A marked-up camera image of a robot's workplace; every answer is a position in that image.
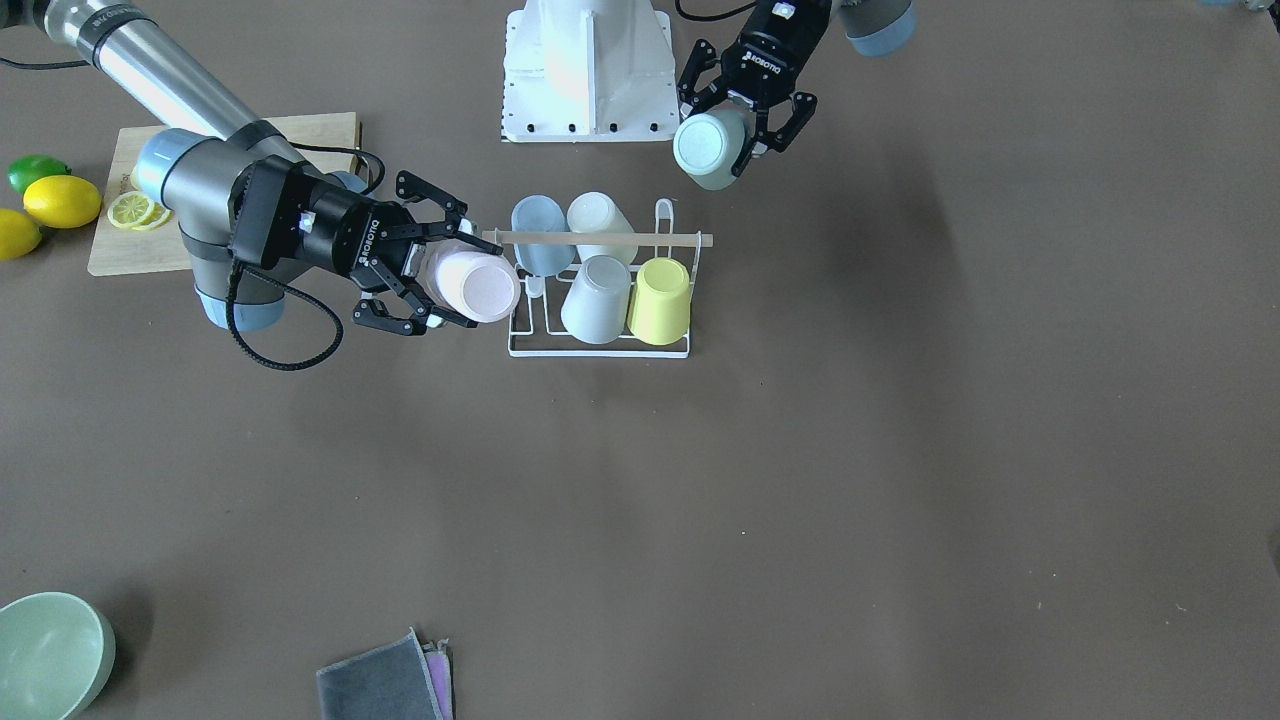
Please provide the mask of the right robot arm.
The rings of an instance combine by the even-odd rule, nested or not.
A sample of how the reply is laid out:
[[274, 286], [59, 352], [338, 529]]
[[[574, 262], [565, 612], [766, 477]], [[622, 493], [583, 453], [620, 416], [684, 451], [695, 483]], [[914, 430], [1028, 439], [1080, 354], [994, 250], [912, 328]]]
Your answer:
[[140, 151], [136, 179], [175, 213], [204, 310], [242, 351], [244, 332], [276, 322], [292, 281], [310, 269], [358, 288], [358, 325], [402, 336], [476, 325], [417, 281], [428, 251], [447, 240], [500, 255], [472, 234], [453, 195], [403, 170], [396, 199], [379, 200], [385, 168], [371, 155], [370, 181], [317, 169], [128, 1], [5, 1], [3, 26], [70, 47], [164, 124]]

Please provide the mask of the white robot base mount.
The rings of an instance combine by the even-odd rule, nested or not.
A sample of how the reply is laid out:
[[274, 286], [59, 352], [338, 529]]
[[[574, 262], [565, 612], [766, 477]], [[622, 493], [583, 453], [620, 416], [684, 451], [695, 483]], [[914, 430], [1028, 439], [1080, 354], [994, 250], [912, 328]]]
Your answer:
[[649, 1], [527, 1], [506, 19], [500, 137], [662, 142], [678, 127], [671, 18]]

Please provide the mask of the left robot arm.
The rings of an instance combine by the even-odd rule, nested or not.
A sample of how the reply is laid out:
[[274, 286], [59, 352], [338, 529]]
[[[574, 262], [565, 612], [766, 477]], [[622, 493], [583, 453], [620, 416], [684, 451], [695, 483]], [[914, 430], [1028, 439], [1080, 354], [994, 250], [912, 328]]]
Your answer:
[[732, 184], [751, 159], [782, 152], [817, 113], [800, 72], [838, 18], [863, 56], [884, 56], [914, 33], [910, 1], [754, 1], [736, 40], [695, 42], [677, 81], [677, 164], [704, 190]]

